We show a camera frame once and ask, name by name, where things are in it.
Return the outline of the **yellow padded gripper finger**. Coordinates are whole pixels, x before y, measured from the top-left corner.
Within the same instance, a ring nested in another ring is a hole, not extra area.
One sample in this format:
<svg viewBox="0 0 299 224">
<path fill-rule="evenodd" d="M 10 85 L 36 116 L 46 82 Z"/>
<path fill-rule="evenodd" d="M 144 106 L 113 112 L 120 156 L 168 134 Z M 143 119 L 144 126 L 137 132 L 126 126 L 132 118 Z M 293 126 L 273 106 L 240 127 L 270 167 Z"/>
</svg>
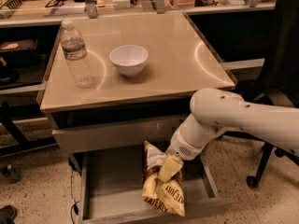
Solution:
<svg viewBox="0 0 299 224">
<path fill-rule="evenodd" d="M 166 155 L 165 162 L 158 173 L 158 181 L 167 183 L 183 166 L 182 159 L 177 155 Z"/>
</svg>

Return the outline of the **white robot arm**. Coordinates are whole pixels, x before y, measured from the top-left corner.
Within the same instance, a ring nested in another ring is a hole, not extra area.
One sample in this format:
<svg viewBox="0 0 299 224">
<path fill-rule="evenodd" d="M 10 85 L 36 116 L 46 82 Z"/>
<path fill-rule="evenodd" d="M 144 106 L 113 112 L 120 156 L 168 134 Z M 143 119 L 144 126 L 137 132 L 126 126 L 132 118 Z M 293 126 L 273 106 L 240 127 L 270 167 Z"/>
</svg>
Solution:
<svg viewBox="0 0 299 224">
<path fill-rule="evenodd" d="M 249 103 L 236 93 L 204 88 L 192 96 L 190 110 L 174 132 L 168 154 L 191 161 L 210 141 L 236 128 L 264 141 L 258 171 L 247 178 L 253 188 L 259 185 L 273 148 L 292 159 L 298 157 L 299 110 L 295 107 Z"/>
</svg>

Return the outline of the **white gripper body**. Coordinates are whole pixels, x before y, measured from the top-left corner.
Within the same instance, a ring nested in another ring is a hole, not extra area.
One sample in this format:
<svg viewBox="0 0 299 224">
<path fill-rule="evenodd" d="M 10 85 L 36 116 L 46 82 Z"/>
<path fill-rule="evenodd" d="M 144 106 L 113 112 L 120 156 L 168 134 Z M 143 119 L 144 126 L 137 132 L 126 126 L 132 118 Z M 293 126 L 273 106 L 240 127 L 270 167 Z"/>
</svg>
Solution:
<svg viewBox="0 0 299 224">
<path fill-rule="evenodd" d="M 184 161 L 191 161 L 202 152 L 201 147 L 191 146 L 182 136 L 180 129 L 177 129 L 171 140 L 166 154 L 179 156 Z"/>
</svg>

